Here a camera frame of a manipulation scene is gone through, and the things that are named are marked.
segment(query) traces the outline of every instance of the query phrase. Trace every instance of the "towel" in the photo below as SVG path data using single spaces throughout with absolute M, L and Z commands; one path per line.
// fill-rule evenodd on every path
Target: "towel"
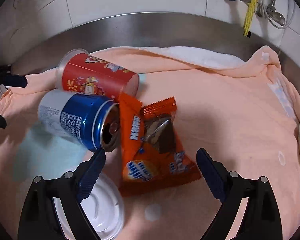
M 137 98 L 145 105 L 175 97 L 174 127 L 192 160 L 204 147 L 229 171 L 249 179 L 268 177 L 280 210 L 283 239 L 290 238 L 300 225 L 300 96 L 281 73 L 273 50 L 264 46 L 247 62 L 184 47 L 121 47 L 92 54 L 141 74 Z M 27 78 L 26 88 L 10 88 L 0 100 L 0 114 L 8 124 L 0 130 L 0 221 L 13 238 L 31 183 L 13 180 L 14 160 L 37 122 L 41 98 L 54 88 L 55 70 Z M 87 152 L 82 160 L 91 154 Z M 119 186 L 120 149 L 106 158 L 104 172 Z M 124 202 L 126 221 L 119 240 L 200 239 L 220 207 L 204 179 Z M 242 201 L 228 239 L 235 236 L 245 205 Z

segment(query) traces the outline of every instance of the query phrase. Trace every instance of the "orange snack wrapper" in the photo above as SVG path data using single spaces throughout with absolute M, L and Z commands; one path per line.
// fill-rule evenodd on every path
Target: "orange snack wrapper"
M 122 147 L 122 196 L 175 187 L 201 178 L 186 156 L 172 121 L 174 98 L 142 107 L 125 93 L 119 96 Z

